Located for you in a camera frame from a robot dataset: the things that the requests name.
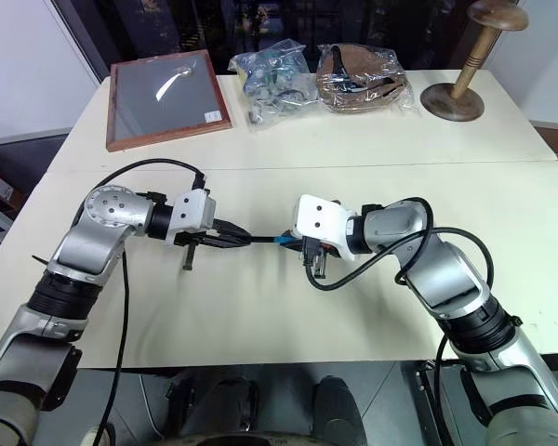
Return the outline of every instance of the robotic arm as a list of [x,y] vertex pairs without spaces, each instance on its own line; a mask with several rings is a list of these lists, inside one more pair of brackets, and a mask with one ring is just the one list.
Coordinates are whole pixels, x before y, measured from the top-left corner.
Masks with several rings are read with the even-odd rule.
[[[326,245],[353,260],[419,233],[392,250],[405,270],[420,249],[428,218],[416,199],[367,205],[358,216],[339,203],[303,195],[292,231],[304,240],[304,264],[314,283],[325,275]],[[406,271],[405,284],[469,371],[477,390],[470,398],[479,398],[488,415],[488,444],[558,444],[558,383],[550,369],[519,327],[520,320],[504,311],[468,258],[436,232]]]
[[[102,186],[86,197],[78,221],[49,260],[31,299],[19,307],[0,340],[0,445],[31,444],[39,410],[63,403],[81,351],[73,347],[130,236],[189,245],[237,247],[250,234],[214,218],[208,190],[184,193],[173,206],[165,195]],[[215,229],[218,235],[207,234]]]

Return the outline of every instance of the black cable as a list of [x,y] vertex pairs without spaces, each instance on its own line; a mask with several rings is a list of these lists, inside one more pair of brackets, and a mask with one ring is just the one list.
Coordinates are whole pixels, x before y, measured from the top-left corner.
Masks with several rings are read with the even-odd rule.
[[443,413],[442,398],[440,393],[440,371],[442,368],[443,354],[445,353],[445,346],[448,339],[446,335],[443,336],[438,350],[436,351],[436,361],[434,363],[434,419],[440,439],[445,446],[453,446],[453,439],[450,436],[448,426],[446,425],[445,415]]
[[118,359],[115,364],[115,372],[113,373],[112,388],[110,389],[110,397],[105,405],[103,416],[101,417],[100,426],[97,430],[97,435],[93,440],[93,446],[99,446],[101,435],[110,417],[112,411],[113,401],[115,394],[118,390],[118,382],[120,381],[120,373],[122,371],[122,359],[124,358],[124,347],[126,346],[126,334],[128,332],[128,307],[130,304],[130,286],[128,284],[128,263],[126,260],[126,251],[122,252],[122,272],[124,275],[124,318],[122,322],[122,335],[120,336],[120,347],[118,348]]
[[252,235],[250,236],[251,243],[275,243],[276,237],[267,237],[262,235]]
[[[179,165],[180,167],[184,167],[185,169],[188,169],[188,170],[191,170],[191,171],[194,172],[193,190],[194,189],[202,189],[205,186],[205,174],[203,172],[201,172],[200,170],[198,170],[193,165],[187,164],[187,163],[184,163],[184,162],[178,161],[178,160],[172,160],[171,158],[149,158],[147,160],[136,161],[135,163],[126,165],[126,166],[116,170],[115,172],[112,172],[110,175],[108,175],[106,178],[104,178],[102,181],[100,181],[92,190],[94,190],[96,188],[99,188],[101,186],[105,186],[110,181],[112,181],[114,178],[119,177],[120,175],[124,174],[125,172],[127,172],[129,170],[132,170],[136,167],[146,165],[146,164],[173,164],[173,165]],[[75,214],[74,219],[73,219],[73,226],[76,225],[76,223],[78,223],[79,218],[83,214],[84,204],[85,204],[85,201],[83,201],[81,203],[78,210],[76,211],[76,214]]]
[[[314,275],[312,274],[312,266],[311,265],[306,265],[306,277],[308,278],[308,281],[310,282],[310,284],[314,288],[317,288],[321,291],[337,290],[341,286],[351,282],[353,279],[355,279],[357,276],[362,274],[364,271],[366,271],[372,265],[374,265],[375,263],[380,261],[382,258],[391,254],[395,249],[399,248],[400,246],[403,246],[406,243],[411,242],[412,240],[415,240],[419,237],[422,237],[425,233],[426,233],[426,230],[420,230],[418,232],[414,232],[413,234],[410,234],[410,235],[404,237],[403,239],[401,239],[401,240],[399,240],[395,243],[392,243],[387,248],[385,248],[384,250],[380,251],[378,254],[376,254],[375,256],[370,258],[369,260],[367,260],[360,267],[358,267],[354,271],[350,272],[347,276],[343,277],[342,279],[340,279],[340,280],[338,280],[334,283],[330,283],[330,284],[319,283],[314,278]],[[459,228],[442,227],[442,228],[433,228],[432,229],[432,234],[441,234],[441,233],[457,234],[457,235],[460,235],[462,237],[465,237],[466,239],[471,240],[472,242],[474,242],[477,245],[477,247],[480,249],[480,251],[484,255],[485,264],[486,264],[486,268],[487,268],[486,282],[487,282],[488,286],[491,288],[492,287],[492,282],[494,281],[494,262],[492,261],[492,256],[490,255],[490,252],[487,250],[487,247],[485,246],[484,242],[482,242],[476,235],[473,235],[466,230],[460,230]]]
[[424,211],[426,212],[426,228],[424,229],[425,232],[423,238],[421,239],[421,243],[419,244],[418,250],[394,276],[394,282],[399,285],[407,285],[405,275],[416,263],[418,263],[419,258],[422,254],[424,254],[424,251],[428,246],[428,242],[430,241],[430,237],[432,236],[432,230],[434,229],[434,213],[432,211],[432,207],[426,200],[419,197],[411,197],[405,198],[404,202],[416,202],[422,205]]
[[32,258],[33,260],[37,260],[37,261],[38,261],[39,263],[41,263],[42,265],[46,265],[46,266],[47,266],[47,264],[49,263],[47,260],[45,260],[45,259],[43,259],[43,258],[41,258],[41,257],[38,257],[38,256],[36,256],[36,255],[33,255],[33,254],[31,254],[31,258]]

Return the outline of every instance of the plastic bag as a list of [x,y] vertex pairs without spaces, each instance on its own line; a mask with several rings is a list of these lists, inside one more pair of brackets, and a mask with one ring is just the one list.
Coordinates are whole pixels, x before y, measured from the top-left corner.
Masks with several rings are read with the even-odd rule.
[[271,125],[318,102],[314,77],[302,54],[305,47],[285,39],[257,53],[232,57],[228,70],[240,76],[252,125]]
[[415,109],[405,70],[391,49],[357,44],[318,46],[316,86],[333,112],[356,113],[396,103]]

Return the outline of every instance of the wooden frame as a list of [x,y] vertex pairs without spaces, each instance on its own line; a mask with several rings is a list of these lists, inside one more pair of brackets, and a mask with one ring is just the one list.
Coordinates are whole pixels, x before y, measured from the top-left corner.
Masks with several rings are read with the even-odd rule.
[[20,190],[10,186],[2,178],[0,178],[0,189],[7,190],[7,195],[0,193],[0,201],[7,204],[12,209],[19,211],[25,202],[24,194]]
[[[209,75],[211,84],[213,85],[213,90],[215,98],[219,106],[219,113],[221,119],[216,122],[202,123],[198,125],[191,125],[186,127],[172,128],[161,133],[152,133],[148,135],[141,135],[133,138],[124,138],[114,140],[115,138],[115,110],[116,110],[116,93],[117,93],[117,74],[120,67],[125,67],[129,65],[142,65],[154,60],[167,60],[167,59],[177,59],[181,61],[187,57],[202,55],[206,61],[206,67]],[[156,56],[154,58],[147,59],[137,59],[130,62],[115,63],[112,65],[111,72],[111,83],[110,83],[110,102],[108,107],[108,121],[107,121],[107,135],[105,141],[105,147],[108,151],[123,151],[125,149],[131,149],[138,146],[145,146],[148,144],[154,144],[156,142],[168,141],[170,139],[186,138],[193,135],[201,135],[203,133],[214,132],[217,130],[223,130],[226,128],[232,128],[232,121],[230,120],[230,114],[227,112],[227,107],[225,106],[225,101],[221,95],[221,90],[219,89],[219,84],[217,82],[217,76],[213,70],[213,65],[211,59],[208,55],[208,51],[201,49],[198,51],[191,51],[188,53],[177,53],[169,54],[165,56]]]

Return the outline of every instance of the wooden base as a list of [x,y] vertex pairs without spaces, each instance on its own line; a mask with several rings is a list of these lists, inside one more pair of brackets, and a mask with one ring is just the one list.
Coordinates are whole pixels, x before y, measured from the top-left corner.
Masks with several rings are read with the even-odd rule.
[[468,88],[459,99],[453,99],[452,89],[453,84],[430,85],[419,99],[428,112],[448,121],[473,121],[484,113],[484,102],[477,93]]

